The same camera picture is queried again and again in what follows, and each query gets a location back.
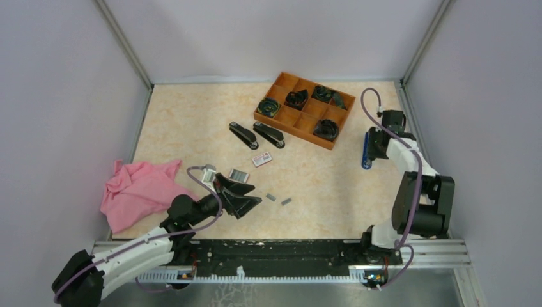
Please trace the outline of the tray of staple strips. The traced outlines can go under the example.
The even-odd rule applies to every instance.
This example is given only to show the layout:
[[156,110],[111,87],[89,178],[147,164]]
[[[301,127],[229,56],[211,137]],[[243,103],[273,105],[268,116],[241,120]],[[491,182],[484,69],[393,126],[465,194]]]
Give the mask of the tray of staple strips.
[[228,178],[230,180],[232,180],[232,181],[241,182],[243,184],[246,184],[248,182],[248,179],[249,179],[249,174],[244,172],[244,171],[241,171],[239,169],[233,168],[229,172]]

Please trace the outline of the blue stapler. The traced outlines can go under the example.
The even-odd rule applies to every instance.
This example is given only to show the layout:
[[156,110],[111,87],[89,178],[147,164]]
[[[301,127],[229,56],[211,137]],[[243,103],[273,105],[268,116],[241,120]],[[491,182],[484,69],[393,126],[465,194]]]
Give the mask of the blue stapler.
[[369,133],[365,133],[364,135],[364,144],[362,149],[362,159],[361,159],[361,166],[365,170],[369,170],[372,167],[372,161],[368,156],[368,150],[369,150]]

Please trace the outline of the black stapler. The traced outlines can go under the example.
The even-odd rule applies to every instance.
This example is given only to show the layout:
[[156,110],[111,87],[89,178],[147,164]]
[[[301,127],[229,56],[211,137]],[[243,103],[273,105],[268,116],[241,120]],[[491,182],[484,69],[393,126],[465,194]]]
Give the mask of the black stapler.
[[256,121],[253,124],[254,132],[257,132],[264,139],[272,143],[275,147],[282,149],[285,147],[284,135],[281,131]]
[[255,134],[239,125],[237,122],[230,122],[229,130],[251,150],[257,150],[259,148],[259,143]]

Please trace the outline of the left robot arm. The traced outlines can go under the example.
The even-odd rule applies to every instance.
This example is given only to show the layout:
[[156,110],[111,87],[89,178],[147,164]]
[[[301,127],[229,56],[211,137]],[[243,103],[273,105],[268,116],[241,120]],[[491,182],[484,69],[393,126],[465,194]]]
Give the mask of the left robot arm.
[[213,225],[223,214],[240,219],[262,202],[251,196],[255,187],[215,175],[208,195],[195,200],[175,196],[167,217],[148,233],[120,246],[91,254],[76,252],[52,282],[54,303],[60,306],[98,306],[117,288],[141,274],[172,261],[190,260],[190,241]]

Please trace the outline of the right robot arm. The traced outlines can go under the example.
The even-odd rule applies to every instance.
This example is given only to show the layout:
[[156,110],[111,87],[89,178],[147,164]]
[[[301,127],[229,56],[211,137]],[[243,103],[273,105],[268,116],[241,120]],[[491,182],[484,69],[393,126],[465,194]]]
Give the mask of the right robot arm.
[[397,258],[397,244],[407,239],[447,237],[455,183],[441,175],[423,157],[413,134],[406,132],[402,111],[378,111],[381,124],[365,134],[361,165],[392,161],[402,176],[391,217],[363,234],[360,256],[369,264]]

